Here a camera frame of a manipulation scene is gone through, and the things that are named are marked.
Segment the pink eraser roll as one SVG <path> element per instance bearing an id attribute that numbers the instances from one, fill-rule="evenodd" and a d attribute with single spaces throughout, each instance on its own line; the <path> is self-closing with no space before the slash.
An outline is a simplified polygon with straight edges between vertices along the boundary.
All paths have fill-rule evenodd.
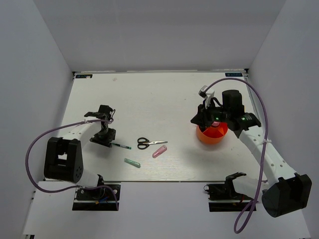
<path id="1" fill-rule="evenodd" d="M 214 121 L 211 126 L 212 127 L 219 127 L 220 124 L 221 124 L 221 122 Z"/>

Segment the orange round organizer container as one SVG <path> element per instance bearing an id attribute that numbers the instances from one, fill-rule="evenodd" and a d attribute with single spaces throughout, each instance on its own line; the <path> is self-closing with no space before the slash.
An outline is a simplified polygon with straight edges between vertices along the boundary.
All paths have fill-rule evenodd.
<path id="1" fill-rule="evenodd" d="M 227 123 L 221 122 L 219 127 L 207 127 L 201 130 L 199 126 L 196 127 L 197 138 L 205 144 L 218 144 L 220 143 L 228 132 Z"/>

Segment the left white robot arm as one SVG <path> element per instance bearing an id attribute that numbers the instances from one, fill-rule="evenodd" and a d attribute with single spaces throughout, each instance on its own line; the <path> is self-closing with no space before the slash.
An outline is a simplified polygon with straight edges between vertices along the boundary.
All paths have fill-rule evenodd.
<path id="1" fill-rule="evenodd" d="M 87 112 L 83 121 L 61 137 L 48 140 L 44 164 L 44 176 L 49 179 L 71 182 L 88 187 L 95 199 L 105 194 L 102 176 L 85 169 L 82 149 L 91 142 L 112 147 L 116 130 L 109 127 L 114 120 L 115 110 L 101 105 L 97 112 Z"/>

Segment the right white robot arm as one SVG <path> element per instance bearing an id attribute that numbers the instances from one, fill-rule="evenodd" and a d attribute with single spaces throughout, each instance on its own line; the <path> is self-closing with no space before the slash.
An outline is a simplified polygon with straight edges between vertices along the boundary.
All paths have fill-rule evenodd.
<path id="1" fill-rule="evenodd" d="M 258 201 L 267 213 L 276 218 L 307 206 L 312 181 L 308 175 L 298 174 L 277 152 L 271 142 L 264 140 L 265 130 L 253 113 L 247 113 L 238 90 L 222 92 L 222 102 L 214 97 L 214 91 L 204 86 L 199 95 L 204 101 L 197 108 L 191 123 L 200 132 L 214 123 L 226 123 L 229 130 L 249 149 L 263 167 L 267 182 L 261 184 Z"/>

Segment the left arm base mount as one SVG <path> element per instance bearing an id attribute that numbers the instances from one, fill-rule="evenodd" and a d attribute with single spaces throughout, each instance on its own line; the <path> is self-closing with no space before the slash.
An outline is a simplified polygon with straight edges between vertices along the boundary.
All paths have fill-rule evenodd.
<path id="1" fill-rule="evenodd" d="M 72 210 L 73 211 L 117 211 L 120 203 L 120 184 L 107 184 L 107 188 L 97 190 L 76 190 Z"/>

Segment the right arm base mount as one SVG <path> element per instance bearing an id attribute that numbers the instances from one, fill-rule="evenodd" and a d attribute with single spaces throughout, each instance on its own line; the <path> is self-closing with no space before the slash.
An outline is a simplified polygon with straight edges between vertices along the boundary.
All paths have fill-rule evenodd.
<path id="1" fill-rule="evenodd" d="M 222 183 L 210 183 L 203 187 L 208 194 L 209 212 L 240 212 L 252 200 L 245 194 L 235 191 L 233 181 L 246 176 L 243 172 L 228 175 Z"/>

